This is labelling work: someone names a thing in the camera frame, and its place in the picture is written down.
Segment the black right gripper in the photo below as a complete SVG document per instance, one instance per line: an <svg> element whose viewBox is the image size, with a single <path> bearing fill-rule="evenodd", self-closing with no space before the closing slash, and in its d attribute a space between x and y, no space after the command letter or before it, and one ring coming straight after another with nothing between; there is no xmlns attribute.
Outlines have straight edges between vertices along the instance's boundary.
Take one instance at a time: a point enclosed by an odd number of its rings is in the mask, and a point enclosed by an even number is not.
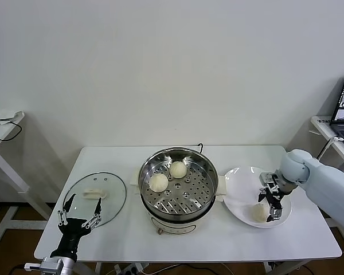
<svg viewBox="0 0 344 275"><path fill-rule="evenodd" d="M266 222L272 222L280 219L282 216L282 199L284 193L280 191L279 187L275 184L269 184L265 187L265 191L261 191L258 196L258 202L260 203L264 198L270 205L269 216Z"/></svg>

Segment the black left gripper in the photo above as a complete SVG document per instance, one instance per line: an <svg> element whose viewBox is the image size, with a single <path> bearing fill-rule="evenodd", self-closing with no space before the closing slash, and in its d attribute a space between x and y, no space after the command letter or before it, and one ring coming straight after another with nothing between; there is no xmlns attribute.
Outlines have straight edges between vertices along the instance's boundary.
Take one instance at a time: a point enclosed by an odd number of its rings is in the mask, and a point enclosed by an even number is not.
<svg viewBox="0 0 344 275"><path fill-rule="evenodd" d="M68 218L67 214L71 209L76 194L64 203L58 214L58 228L62 233L60 243L56 250L52 251L50 257L77 258L77 250L81 237L88 235L101 222L101 199L98 200L93 216L86 219Z"/></svg>

